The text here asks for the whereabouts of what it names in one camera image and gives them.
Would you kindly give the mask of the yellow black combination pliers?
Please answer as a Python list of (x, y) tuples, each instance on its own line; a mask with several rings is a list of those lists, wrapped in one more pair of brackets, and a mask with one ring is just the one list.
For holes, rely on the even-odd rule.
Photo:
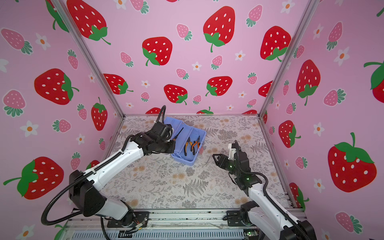
[(186, 141), (186, 144), (184, 146), (184, 155), (185, 157), (188, 155), (188, 151), (190, 150), (190, 146), (192, 146), (192, 142), (191, 142), (191, 138), (188, 137), (187, 141)]

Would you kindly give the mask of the orange black long-nose pliers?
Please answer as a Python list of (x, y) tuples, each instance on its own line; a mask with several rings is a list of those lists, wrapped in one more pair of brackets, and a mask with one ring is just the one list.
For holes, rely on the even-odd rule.
[(200, 147), (200, 136), (198, 136), (197, 140), (193, 142), (192, 146), (191, 146), (191, 152), (193, 153), (193, 155), (195, 155), (197, 153), (197, 151), (199, 150), (199, 147)]

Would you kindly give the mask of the blue white plastic toolbox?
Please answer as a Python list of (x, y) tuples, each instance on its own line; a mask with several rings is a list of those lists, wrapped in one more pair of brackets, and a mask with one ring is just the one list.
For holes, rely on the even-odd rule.
[(179, 163), (193, 166), (203, 147), (207, 132), (188, 126), (181, 120), (166, 117), (165, 124), (171, 125), (174, 132), (171, 140), (175, 140), (175, 150), (172, 158)]

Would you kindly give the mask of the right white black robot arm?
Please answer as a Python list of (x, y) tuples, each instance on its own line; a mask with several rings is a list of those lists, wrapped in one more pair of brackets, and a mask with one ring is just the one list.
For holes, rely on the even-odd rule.
[(251, 199), (241, 209), (244, 221), (257, 226), (270, 240), (315, 240), (316, 234), (308, 221), (300, 221), (267, 192), (268, 178), (251, 172), (246, 153), (235, 153), (231, 160), (223, 154), (214, 154), (215, 164), (230, 175), (234, 183)]

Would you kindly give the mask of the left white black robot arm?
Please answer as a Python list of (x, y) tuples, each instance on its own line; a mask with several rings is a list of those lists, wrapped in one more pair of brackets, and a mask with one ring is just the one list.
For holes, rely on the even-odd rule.
[(140, 158), (151, 154), (172, 154), (176, 142), (172, 140), (173, 128), (170, 124), (156, 122), (145, 133), (128, 136), (123, 147), (114, 155), (85, 172), (74, 171), (70, 183), (69, 197), (84, 217), (93, 215), (110, 217), (129, 225), (134, 212), (128, 204), (109, 199), (101, 194), (101, 189), (118, 173)]

